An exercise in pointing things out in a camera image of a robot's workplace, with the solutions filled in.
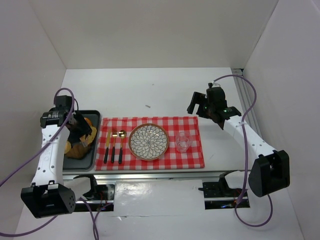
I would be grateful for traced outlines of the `sliced herb bread piece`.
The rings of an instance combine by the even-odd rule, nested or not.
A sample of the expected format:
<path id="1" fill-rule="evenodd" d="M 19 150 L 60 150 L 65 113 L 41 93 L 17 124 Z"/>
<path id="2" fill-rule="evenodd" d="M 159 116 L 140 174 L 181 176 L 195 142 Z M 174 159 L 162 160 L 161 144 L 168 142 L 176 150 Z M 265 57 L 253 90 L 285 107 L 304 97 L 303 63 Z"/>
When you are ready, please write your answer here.
<path id="1" fill-rule="evenodd" d="M 91 128 L 91 133 L 88 134 L 88 135 L 90 135 L 89 143 L 91 144 L 91 143 L 95 140 L 95 138 L 96 138 L 97 129 L 96 129 L 94 126 L 91 126 L 90 128 Z"/>

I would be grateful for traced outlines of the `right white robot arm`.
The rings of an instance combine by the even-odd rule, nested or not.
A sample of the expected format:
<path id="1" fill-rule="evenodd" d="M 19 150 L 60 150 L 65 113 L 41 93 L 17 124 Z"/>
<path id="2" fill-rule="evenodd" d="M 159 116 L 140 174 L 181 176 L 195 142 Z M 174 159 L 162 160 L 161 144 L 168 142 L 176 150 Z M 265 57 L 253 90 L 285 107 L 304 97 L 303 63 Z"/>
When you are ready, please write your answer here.
<path id="1" fill-rule="evenodd" d="M 207 89 L 207 93 L 194 92 L 187 113 L 211 119 L 226 131 L 245 150 L 248 158 L 249 189 L 257 197 L 264 197 L 290 185 L 290 158 L 286 151 L 276 150 L 266 143 L 242 119 L 241 112 L 234 106 L 227 106 L 222 88 Z"/>

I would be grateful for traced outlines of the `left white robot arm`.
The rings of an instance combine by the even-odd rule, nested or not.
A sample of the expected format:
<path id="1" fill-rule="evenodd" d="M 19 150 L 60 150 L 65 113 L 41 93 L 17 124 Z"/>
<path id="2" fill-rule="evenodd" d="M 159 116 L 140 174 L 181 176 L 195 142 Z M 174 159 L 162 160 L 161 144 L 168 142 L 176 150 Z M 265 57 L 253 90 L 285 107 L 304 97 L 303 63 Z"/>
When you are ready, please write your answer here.
<path id="1" fill-rule="evenodd" d="M 44 113 L 40 120 L 42 146 L 35 176 L 29 187 L 21 190 L 21 199 L 39 219 L 71 214 L 81 197 L 90 199 L 97 192 L 93 175 L 85 174 L 63 180 L 64 158 L 82 159 L 94 146 L 98 122 L 85 111 L 76 111 L 66 125 L 67 116 L 57 111 Z"/>

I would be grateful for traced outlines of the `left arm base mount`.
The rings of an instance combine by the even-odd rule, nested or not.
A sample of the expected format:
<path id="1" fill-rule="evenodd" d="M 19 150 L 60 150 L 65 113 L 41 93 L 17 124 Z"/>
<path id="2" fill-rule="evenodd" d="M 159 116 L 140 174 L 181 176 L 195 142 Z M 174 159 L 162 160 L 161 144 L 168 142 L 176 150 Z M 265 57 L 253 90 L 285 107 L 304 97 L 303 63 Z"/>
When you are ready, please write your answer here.
<path id="1" fill-rule="evenodd" d="M 92 212 L 113 212 L 115 198 L 114 183 L 98 183 L 93 174 L 84 174 L 74 179 L 90 179 L 90 190 L 83 196 Z"/>

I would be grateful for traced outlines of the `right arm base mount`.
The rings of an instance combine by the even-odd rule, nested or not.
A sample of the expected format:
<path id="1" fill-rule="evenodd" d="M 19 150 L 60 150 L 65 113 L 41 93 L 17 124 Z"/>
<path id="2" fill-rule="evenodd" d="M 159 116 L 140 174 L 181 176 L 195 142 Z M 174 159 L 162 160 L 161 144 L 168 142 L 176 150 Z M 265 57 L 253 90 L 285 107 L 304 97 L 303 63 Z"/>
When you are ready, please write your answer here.
<path id="1" fill-rule="evenodd" d="M 207 181 L 202 183 L 198 190 L 203 193 L 204 207 L 206 210 L 234 209 L 237 205 L 237 199 L 242 190 L 230 188 L 226 181 L 226 175 L 231 171 L 219 175 L 217 181 Z"/>

